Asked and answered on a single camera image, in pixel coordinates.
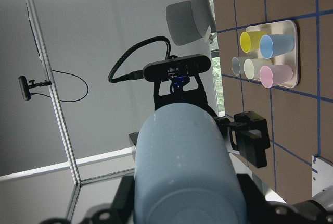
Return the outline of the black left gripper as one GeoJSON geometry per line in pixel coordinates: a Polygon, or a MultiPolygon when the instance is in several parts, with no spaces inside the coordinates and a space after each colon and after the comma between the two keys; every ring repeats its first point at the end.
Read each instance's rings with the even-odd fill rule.
{"type": "Polygon", "coordinates": [[[183,87],[190,82],[190,77],[173,78],[170,93],[167,95],[159,94],[161,81],[155,81],[153,93],[155,110],[172,103],[189,103],[202,108],[213,117],[228,152],[239,154],[256,168],[266,167],[267,120],[254,111],[235,114],[233,122],[226,117],[219,117],[208,105],[206,92],[199,75],[194,75],[194,78],[198,87],[188,91],[184,91],[183,87]]]}

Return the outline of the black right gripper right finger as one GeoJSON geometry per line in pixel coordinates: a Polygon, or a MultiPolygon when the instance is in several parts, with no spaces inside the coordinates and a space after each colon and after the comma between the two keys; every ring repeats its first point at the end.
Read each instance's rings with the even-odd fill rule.
{"type": "Polygon", "coordinates": [[[269,223],[271,205],[248,174],[236,174],[244,196],[248,223],[269,223]]]}

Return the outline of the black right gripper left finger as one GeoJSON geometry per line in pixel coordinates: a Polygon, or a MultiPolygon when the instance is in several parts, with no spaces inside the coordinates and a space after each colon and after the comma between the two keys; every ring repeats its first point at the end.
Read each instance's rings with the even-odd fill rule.
{"type": "Polygon", "coordinates": [[[134,176],[124,176],[111,204],[111,223],[128,223],[134,209],[134,176]]]}

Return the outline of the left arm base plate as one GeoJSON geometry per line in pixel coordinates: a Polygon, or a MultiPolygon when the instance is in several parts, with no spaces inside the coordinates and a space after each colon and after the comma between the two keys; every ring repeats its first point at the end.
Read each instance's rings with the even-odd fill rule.
{"type": "Polygon", "coordinates": [[[312,156],[312,196],[332,186],[332,162],[312,156]]]}

